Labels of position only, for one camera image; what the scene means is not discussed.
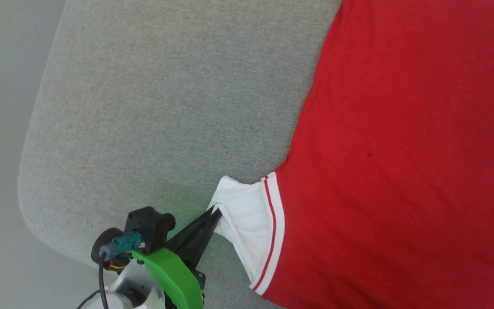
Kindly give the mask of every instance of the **white stripe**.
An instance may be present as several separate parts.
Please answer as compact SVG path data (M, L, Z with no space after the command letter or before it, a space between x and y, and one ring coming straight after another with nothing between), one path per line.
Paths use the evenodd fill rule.
M283 236L285 235L285 215L283 213L283 204L280 196L280 188L278 187L278 179L276 173L269 174L266 181L268 183L268 191L270 193L270 199L272 200L274 214L276 215L276 236L274 238L274 248L272 251L272 256L269 257L270 262L268 263L268 268L266 269L264 278L262 278L262 282L255 290L255 292L257 292L259 295L262 295L264 294L264 292L266 292L266 289L270 285L270 282L272 281L272 278L276 272L278 261L280 259L281 248L283 245ZM271 216L272 211L269 208L269 202L266 201L266 204L268 207L268 213Z

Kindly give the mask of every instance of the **black cable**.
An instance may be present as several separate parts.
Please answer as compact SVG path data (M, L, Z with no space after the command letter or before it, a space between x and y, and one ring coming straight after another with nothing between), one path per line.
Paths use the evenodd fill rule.
M76 309L81 309L88 301L90 301L100 290L94 291L92 294L90 294L84 301L82 301L79 306Z
M106 299L106 289L104 289L104 259L106 252L100 255L100 264L98 264L98 287L100 288L100 299L102 299L102 307L108 308L108 300Z

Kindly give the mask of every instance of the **red stripe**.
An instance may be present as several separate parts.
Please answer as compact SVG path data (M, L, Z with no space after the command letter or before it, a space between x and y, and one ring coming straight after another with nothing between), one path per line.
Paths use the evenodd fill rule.
M268 258L266 259L266 264L264 264L264 268L262 269L262 274L260 275L259 282L253 288L253 291L256 291L259 287L264 275L266 274L266 270L268 269L268 264L270 263L270 257L272 256L272 252L274 251L274 242L276 240L276 213L274 212L274 206L272 205L272 199L270 198L270 190L268 188L268 176L264 179L264 187L266 188L266 196L268 197L268 204L270 205L270 210L272 211L272 220L274 222L272 229L272 242L270 244L270 252L268 253Z

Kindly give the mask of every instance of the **green plastic part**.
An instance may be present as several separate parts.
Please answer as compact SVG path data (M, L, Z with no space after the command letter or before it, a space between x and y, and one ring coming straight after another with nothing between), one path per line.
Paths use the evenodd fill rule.
M177 309L202 309L203 296L198 280L173 252L161 248L143 255L131 251L133 258L143 261L147 270L169 295Z

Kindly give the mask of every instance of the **red fabric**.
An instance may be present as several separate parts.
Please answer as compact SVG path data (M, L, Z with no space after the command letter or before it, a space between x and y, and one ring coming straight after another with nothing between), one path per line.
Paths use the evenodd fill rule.
M494 1L345 0L276 174L264 298L494 309Z

